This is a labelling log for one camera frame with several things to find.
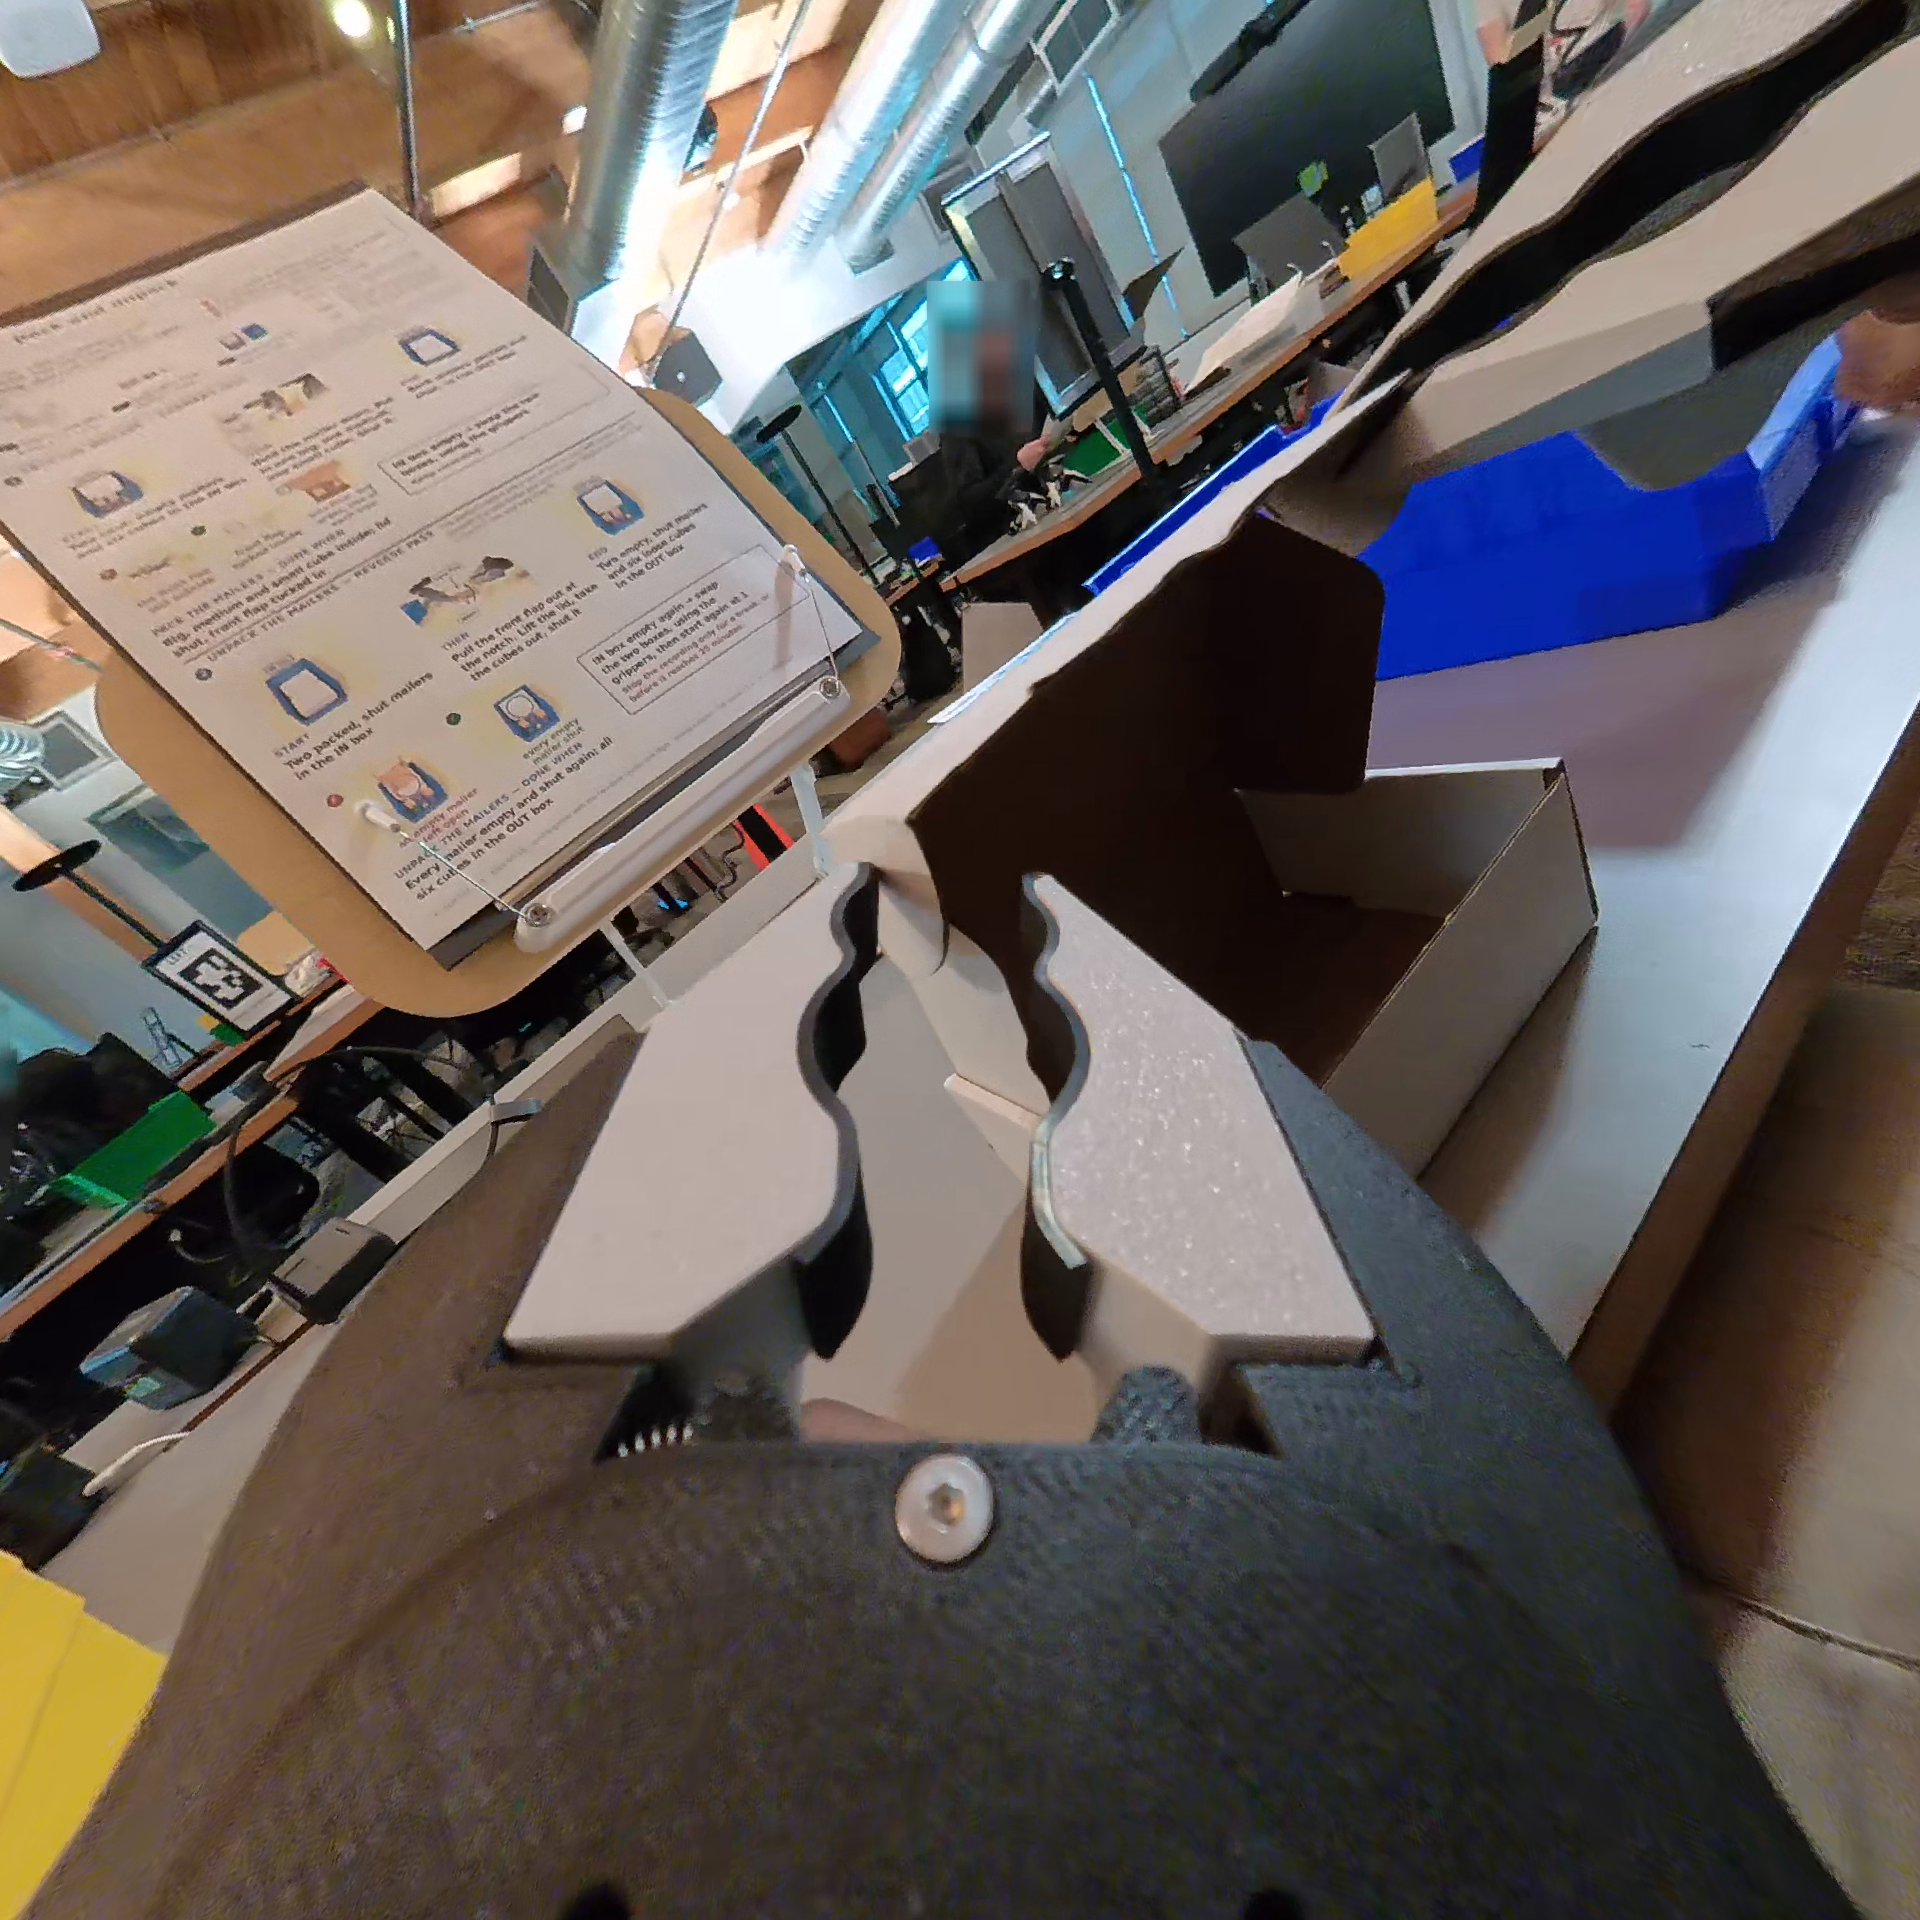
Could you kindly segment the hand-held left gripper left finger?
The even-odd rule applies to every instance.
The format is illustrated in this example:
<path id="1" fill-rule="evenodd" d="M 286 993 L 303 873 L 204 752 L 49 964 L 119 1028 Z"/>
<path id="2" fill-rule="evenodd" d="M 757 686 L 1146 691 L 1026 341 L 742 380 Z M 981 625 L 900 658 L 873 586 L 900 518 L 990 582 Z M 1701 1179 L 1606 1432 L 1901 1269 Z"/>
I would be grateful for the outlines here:
<path id="1" fill-rule="evenodd" d="M 833 869 L 641 1030 L 502 1345 L 518 1361 L 801 1364 L 873 1283 L 856 1129 L 878 873 Z"/>

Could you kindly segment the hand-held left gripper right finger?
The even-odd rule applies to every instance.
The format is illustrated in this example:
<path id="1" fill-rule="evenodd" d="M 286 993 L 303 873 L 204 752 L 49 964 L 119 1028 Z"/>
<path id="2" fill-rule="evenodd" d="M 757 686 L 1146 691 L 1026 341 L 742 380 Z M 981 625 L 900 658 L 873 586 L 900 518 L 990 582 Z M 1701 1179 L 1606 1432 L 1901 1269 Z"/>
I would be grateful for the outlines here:
<path id="1" fill-rule="evenodd" d="M 1240 1366 L 1330 1372 L 1380 1334 L 1256 1070 L 1214 1004 L 1058 878 L 1021 878 L 1021 1304 L 1094 1419 L 1128 1396 L 1205 1425 Z"/>

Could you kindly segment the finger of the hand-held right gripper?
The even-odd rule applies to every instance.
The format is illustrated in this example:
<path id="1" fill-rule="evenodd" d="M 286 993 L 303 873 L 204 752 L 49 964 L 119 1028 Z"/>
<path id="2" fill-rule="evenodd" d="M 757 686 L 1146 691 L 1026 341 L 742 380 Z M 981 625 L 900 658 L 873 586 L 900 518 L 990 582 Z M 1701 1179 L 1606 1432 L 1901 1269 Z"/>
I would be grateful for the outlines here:
<path id="1" fill-rule="evenodd" d="M 1389 493 L 1559 433 L 1686 397 L 1712 368 L 1712 299 L 1782 262 L 1823 265 L 1918 235 L 1918 56 L 1886 53 L 1670 228 L 1577 273 L 1534 313 L 1416 387 L 1367 400 L 1333 477 Z"/>
<path id="2" fill-rule="evenodd" d="M 1575 105 L 1408 310 L 1404 356 L 1524 317 L 1661 208 L 1757 162 L 1864 62 L 1864 3 L 1696 5 Z"/>

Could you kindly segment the blue storage bin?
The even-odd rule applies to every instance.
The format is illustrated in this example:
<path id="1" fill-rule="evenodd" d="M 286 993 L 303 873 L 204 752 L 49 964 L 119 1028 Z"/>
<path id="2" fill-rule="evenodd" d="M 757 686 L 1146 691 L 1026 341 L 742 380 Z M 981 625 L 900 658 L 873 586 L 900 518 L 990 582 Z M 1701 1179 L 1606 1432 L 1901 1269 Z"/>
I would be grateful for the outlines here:
<path id="1" fill-rule="evenodd" d="M 1383 582 L 1377 678 L 1727 610 L 1858 421 L 1838 371 L 1831 336 L 1753 438 L 1681 488 L 1630 488 L 1572 435 L 1416 485 L 1359 556 Z"/>

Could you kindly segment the white mailer box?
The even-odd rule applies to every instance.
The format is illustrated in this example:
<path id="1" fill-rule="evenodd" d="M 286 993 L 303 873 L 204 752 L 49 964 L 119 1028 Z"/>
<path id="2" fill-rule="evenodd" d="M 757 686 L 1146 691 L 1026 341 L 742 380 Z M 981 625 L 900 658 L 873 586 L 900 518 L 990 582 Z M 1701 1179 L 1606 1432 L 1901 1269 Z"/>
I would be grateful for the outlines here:
<path id="1" fill-rule="evenodd" d="M 949 706 L 830 818 L 951 1104 L 1007 1170 L 1026 1062 L 1021 880 L 1048 875 L 1423 1174 L 1597 899 L 1559 760 L 1369 768 L 1408 483 L 1348 469 L 1401 403 L 1338 406 Z"/>

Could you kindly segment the grey desk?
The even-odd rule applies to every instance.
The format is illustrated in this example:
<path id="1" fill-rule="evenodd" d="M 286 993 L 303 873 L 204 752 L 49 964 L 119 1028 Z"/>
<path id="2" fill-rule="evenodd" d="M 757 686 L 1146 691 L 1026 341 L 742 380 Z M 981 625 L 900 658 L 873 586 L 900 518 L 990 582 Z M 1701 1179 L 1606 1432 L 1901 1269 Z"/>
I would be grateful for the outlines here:
<path id="1" fill-rule="evenodd" d="M 1597 1403 L 1631 1379 L 1916 809 L 1916 426 L 1858 424 L 1714 621 L 1397 678 L 1370 763 L 1559 756 L 1597 926 L 1429 1162 Z M 887 963 L 845 1102 L 869 1306 L 806 1393 L 962 1440 L 1077 1440 L 1016 1304 L 1021 1192 Z"/>

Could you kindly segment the person's right hand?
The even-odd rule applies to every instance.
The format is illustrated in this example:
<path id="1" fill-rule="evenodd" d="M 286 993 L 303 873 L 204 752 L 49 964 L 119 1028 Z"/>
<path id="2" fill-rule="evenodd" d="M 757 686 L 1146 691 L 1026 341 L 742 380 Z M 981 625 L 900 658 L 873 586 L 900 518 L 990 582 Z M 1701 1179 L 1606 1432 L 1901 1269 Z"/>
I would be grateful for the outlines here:
<path id="1" fill-rule="evenodd" d="M 1918 410 L 1918 309 L 1874 309 L 1838 331 L 1838 397 L 1880 414 Z"/>

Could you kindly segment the small yellow bin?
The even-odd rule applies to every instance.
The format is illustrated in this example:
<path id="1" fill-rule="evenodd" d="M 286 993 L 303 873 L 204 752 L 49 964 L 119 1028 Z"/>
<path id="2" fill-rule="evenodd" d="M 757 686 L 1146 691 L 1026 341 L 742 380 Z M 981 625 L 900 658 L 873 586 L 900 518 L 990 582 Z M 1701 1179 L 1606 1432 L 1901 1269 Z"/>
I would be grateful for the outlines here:
<path id="1" fill-rule="evenodd" d="M 1425 246 L 1439 226 L 1436 182 L 1423 177 L 1352 232 L 1337 256 L 1337 270 L 1348 283 L 1367 281 L 1408 250 Z"/>

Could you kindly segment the wide black monitor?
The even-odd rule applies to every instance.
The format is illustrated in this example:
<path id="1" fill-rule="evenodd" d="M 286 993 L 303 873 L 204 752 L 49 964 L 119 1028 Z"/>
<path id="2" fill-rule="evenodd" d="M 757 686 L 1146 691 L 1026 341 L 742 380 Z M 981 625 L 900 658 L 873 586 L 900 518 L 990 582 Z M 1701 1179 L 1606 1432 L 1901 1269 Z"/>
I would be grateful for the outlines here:
<path id="1" fill-rule="evenodd" d="M 1325 218 L 1377 186 L 1374 145 L 1415 117 L 1453 130 L 1425 3 L 1309 3 L 1261 11 L 1233 70 L 1160 136 L 1159 155 L 1208 290 L 1246 276 L 1239 235 L 1304 194 Z"/>

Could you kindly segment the black and white marker tag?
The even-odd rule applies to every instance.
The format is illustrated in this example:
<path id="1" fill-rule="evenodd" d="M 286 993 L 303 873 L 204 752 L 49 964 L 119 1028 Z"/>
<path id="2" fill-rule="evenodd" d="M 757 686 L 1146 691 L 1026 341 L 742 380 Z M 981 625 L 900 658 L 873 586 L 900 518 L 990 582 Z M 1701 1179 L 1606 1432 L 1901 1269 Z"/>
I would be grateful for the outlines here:
<path id="1" fill-rule="evenodd" d="M 214 926 L 189 921 L 158 945 L 141 969 L 191 1002 L 217 1027 L 249 1038 L 296 1008 L 284 980 L 247 957 Z"/>

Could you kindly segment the green storage bin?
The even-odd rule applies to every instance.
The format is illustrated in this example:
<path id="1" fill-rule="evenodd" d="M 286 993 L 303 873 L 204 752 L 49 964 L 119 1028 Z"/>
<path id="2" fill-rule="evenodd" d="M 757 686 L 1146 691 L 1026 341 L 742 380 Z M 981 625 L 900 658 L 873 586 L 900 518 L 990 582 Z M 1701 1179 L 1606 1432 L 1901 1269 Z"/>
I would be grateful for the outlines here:
<path id="1" fill-rule="evenodd" d="M 214 1132 L 217 1120 L 189 1093 L 173 1090 L 38 1192 L 79 1210 L 127 1210 L 180 1156 L 198 1155 Z"/>

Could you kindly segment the narrow computer monitor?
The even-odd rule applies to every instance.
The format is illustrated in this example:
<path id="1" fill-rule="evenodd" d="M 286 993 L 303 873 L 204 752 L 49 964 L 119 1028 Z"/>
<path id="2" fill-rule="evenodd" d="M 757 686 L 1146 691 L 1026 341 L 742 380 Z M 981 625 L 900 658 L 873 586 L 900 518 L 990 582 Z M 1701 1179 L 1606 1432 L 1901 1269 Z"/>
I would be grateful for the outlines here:
<path id="1" fill-rule="evenodd" d="M 1031 322 L 1036 380 L 1053 416 L 1066 416 L 1097 394 L 1097 371 L 1082 331 L 1048 288 L 1048 268 L 1072 268 L 1087 328 L 1113 371 L 1137 356 L 1145 325 L 1128 307 L 1079 200 L 1056 171 L 1045 136 L 942 194 L 938 210 L 973 275 L 1014 286 L 1014 309 Z"/>

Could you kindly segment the printed instruction sheet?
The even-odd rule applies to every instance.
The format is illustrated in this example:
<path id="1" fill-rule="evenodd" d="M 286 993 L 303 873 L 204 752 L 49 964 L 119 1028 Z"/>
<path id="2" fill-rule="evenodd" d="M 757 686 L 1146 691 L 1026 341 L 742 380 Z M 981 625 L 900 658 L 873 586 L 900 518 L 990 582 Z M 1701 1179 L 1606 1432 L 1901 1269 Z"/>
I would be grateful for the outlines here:
<path id="1" fill-rule="evenodd" d="M 865 637 L 634 394 L 350 186 L 5 313 L 5 537 L 449 968 Z"/>

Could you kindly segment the large silver duct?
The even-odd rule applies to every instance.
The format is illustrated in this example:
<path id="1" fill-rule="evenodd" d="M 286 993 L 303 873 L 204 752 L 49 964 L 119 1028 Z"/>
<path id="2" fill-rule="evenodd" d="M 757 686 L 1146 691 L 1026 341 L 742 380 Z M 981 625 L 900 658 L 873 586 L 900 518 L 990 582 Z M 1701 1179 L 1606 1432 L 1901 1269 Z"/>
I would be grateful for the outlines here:
<path id="1" fill-rule="evenodd" d="M 1065 3 L 885 3 L 816 126 L 760 251 L 799 268 L 837 246 L 852 275 L 880 265 L 888 232 L 997 84 Z"/>

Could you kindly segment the silver spiral duct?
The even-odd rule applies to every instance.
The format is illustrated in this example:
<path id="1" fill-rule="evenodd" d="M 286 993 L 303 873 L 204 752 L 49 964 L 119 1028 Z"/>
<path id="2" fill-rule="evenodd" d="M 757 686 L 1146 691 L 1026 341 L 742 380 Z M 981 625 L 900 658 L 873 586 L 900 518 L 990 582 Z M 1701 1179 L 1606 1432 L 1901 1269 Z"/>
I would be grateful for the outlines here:
<path id="1" fill-rule="evenodd" d="M 736 14 L 738 3 L 599 8 L 561 242 L 577 294 L 653 259 Z"/>

